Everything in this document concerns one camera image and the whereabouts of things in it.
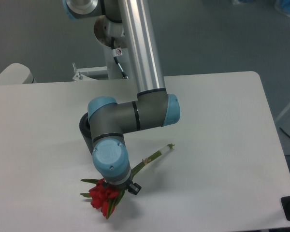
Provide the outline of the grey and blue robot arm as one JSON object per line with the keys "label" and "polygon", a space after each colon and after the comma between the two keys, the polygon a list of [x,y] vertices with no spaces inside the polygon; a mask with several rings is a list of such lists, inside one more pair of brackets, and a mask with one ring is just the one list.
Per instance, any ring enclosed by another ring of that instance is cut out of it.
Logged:
{"label": "grey and blue robot arm", "polygon": [[125,80],[135,81],[133,101],[119,103],[110,96],[88,103],[79,122],[80,132],[92,154],[104,185],[138,194],[135,172],[129,161],[126,133],[165,127],[180,119],[177,97],[166,90],[146,0],[65,0],[63,6],[73,19],[97,16],[101,43],[109,47],[116,65],[116,50],[126,48],[132,73],[120,67]]}

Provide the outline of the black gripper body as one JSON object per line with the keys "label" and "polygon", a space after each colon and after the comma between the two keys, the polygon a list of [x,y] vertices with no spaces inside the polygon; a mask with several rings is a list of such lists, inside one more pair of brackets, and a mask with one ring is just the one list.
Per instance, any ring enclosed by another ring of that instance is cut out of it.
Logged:
{"label": "black gripper body", "polygon": [[105,180],[105,182],[107,183],[108,186],[115,188],[115,189],[119,189],[119,190],[128,190],[131,191],[132,190],[132,185],[133,185],[133,179],[132,178],[128,178],[125,181],[120,180],[120,181],[111,181],[111,180]]}

